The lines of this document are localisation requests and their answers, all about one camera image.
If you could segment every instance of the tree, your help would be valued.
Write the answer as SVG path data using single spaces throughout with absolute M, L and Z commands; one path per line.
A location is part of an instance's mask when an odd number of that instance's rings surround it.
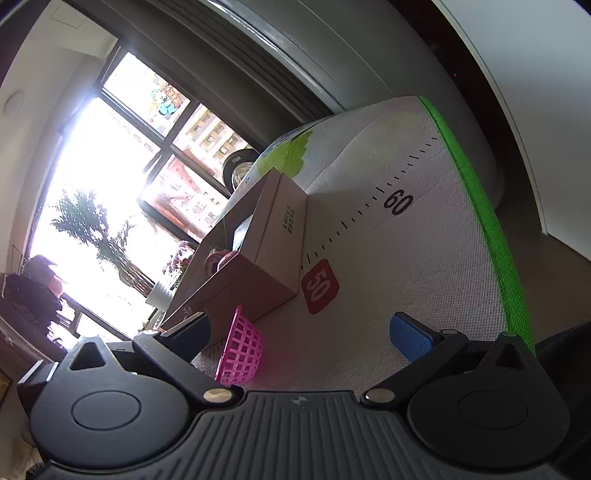
M 142 272 L 125 252 L 127 237 L 133 225 L 126 220 L 115 236 L 109 236 L 107 210 L 95 204 L 94 191 L 86 194 L 81 190 L 70 197 L 64 190 L 56 204 L 59 217 L 51 225 L 59 232 L 65 232 L 84 245 L 94 245 L 98 250 L 96 258 L 115 266 L 119 279 L 127 286 L 147 297 L 154 288 L 154 281 Z

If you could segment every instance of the green edge tape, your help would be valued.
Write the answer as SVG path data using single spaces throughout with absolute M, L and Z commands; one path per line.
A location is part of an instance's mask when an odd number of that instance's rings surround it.
M 525 306 L 521 284 L 515 264 L 513 263 L 513 258 L 511 257 L 511 252 L 509 251 L 509 246 L 507 245 L 499 220 L 496 218 L 495 211 L 472 168 L 470 160 L 466 157 L 456 137 L 454 137 L 451 129 L 447 126 L 437 108 L 423 96 L 419 96 L 419 100 L 421 100 L 435 122 L 447 146 L 447 150 L 456 164 L 456 168 L 464 182 L 472 205 L 474 205 L 488 246 L 488 251 L 491 255 L 492 265 L 495 269 L 507 328 L 523 338 L 527 346 L 535 352 L 530 317 Z

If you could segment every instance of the wall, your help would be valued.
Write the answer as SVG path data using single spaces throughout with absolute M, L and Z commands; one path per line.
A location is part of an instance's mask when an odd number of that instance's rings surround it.
M 7 252 L 2 270 L 11 271 L 18 264 L 13 262 L 17 253 L 12 243 L 24 250 L 38 194 L 60 139 L 57 131 L 95 81 L 116 41 L 72 10 L 60 0 L 49 3 L 0 87 L 0 252 Z M 24 104 L 7 115 L 5 102 L 17 91 L 24 92 Z
M 434 0 L 486 74 L 543 229 L 591 260 L 591 16 L 572 0 Z

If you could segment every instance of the number 50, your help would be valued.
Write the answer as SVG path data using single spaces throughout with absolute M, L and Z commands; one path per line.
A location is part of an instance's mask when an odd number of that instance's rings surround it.
M 386 201 L 384 202 L 384 208 L 392 209 L 392 215 L 400 215 L 403 211 L 405 211 L 410 204 L 413 202 L 412 195 L 404 195 L 404 190 L 396 190 L 392 195 L 390 195 Z
M 323 310 L 335 299 L 339 288 L 329 261 L 323 258 L 301 279 L 308 312 L 314 315 Z
M 310 280 L 306 284 L 306 289 L 308 289 L 308 291 L 311 292 L 311 301 L 320 300 L 324 296 L 324 294 L 329 290 L 330 280 L 323 280 L 323 278 L 326 278 L 326 270 L 324 268 L 314 276 L 315 281 Z

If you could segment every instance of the window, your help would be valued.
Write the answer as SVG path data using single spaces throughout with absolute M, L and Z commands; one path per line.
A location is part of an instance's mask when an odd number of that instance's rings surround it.
M 118 46 L 113 53 L 110 73 L 71 128 L 31 244 L 31 255 L 58 264 L 66 293 L 90 311 L 65 332 L 107 341 L 116 337 L 101 319 L 131 338 L 152 316 L 151 288 L 170 280 L 163 271 L 181 240 L 196 245 L 211 230 L 229 197 L 223 161 L 248 146 L 138 57 Z M 63 219 L 57 205 L 64 195 L 77 209 L 93 202 L 86 219 L 104 210 L 104 225 L 86 241 L 74 238 L 76 228 L 65 221 L 55 226 Z M 105 260 L 112 252 L 97 247 L 101 228 L 110 238 L 125 236 L 123 263 Z M 61 320 L 69 325 L 73 313 L 64 309 Z M 55 335 L 71 343 L 60 328 Z
M 190 103 L 131 53 L 117 65 L 104 88 L 164 136 Z
M 248 143 L 204 105 L 195 110 L 187 124 L 189 127 L 181 129 L 173 145 L 223 182 L 224 161 L 230 153 L 249 148 Z

